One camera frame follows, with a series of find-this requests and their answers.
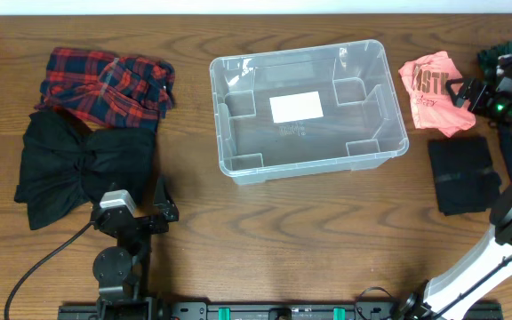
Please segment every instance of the wooden tabletop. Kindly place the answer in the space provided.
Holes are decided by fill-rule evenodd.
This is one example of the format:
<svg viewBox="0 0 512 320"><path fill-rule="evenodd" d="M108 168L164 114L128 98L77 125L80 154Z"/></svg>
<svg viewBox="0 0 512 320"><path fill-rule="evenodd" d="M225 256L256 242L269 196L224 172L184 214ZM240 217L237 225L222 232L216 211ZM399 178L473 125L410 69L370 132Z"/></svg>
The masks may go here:
<svg viewBox="0 0 512 320"><path fill-rule="evenodd" d="M410 149L380 168L237 186L220 172L209 63L216 57L378 39L386 47ZM0 319L19 278L89 219L85 204L30 231L13 202L21 135L55 46L157 56L176 69L178 106L157 134L157 171L180 221L154 237L150 288L211 301L353 300L369 286L405 296L451 267L482 236L487 213L437 210L427 140L415 130L398 69L446 50L462 75L476 53L512 40L512 15L0 17ZM508 184L496 133L484 121L459 136L487 137ZM12 319L56 319L66 302L93 302L95 256L115 241L89 230L20 289ZM488 296L512 319L512 278Z"/></svg>

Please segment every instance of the red plaid cloth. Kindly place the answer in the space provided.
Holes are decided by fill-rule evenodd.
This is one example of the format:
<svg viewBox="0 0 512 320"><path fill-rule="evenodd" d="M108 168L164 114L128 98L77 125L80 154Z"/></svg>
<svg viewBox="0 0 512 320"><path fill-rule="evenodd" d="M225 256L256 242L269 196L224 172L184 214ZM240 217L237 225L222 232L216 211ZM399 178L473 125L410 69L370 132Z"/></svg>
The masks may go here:
<svg viewBox="0 0 512 320"><path fill-rule="evenodd" d="M35 108L65 108L83 120L108 127L157 130L172 107L175 79L169 63L117 58L112 53L55 48Z"/></svg>

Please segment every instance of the white sticker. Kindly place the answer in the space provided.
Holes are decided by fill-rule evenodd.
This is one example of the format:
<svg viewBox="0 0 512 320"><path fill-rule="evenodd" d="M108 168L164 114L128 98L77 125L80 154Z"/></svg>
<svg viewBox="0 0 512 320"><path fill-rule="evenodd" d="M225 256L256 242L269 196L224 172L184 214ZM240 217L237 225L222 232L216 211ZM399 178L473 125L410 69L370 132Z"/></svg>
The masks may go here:
<svg viewBox="0 0 512 320"><path fill-rule="evenodd" d="M319 92L306 92L270 98L275 124L324 116Z"/></svg>

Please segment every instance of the black folded cloth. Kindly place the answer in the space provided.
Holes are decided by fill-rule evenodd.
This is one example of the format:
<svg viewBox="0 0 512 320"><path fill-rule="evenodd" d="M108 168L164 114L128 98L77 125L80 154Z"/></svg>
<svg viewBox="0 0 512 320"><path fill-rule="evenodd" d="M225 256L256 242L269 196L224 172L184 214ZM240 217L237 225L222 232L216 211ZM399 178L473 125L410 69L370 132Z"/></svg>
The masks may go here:
<svg viewBox="0 0 512 320"><path fill-rule="evenodd" d="M491 208L500 195L501 180L484 137L432 140L428 152L440 212L452 215Z"/></svg>
<svg viewBox="0 0 512 320"><path fill-rule="evenodd" d="M32 230L48 226L80 204L98 203L112 183L140 203L156 146L151 130L109 129L84 135L52 111L30 118L15 202L27 203Z"/></svg>

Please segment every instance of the white wall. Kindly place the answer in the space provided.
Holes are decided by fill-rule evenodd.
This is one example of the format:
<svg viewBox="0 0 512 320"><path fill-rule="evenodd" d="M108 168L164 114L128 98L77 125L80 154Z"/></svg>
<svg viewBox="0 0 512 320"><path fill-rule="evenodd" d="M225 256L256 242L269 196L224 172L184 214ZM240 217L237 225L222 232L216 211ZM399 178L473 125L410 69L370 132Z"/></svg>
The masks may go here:
<svg viewBox="0 0 512 320"><path fill-rule="evenodd" d="M512 13L512 0L0 0L0 14Z"/></svg>

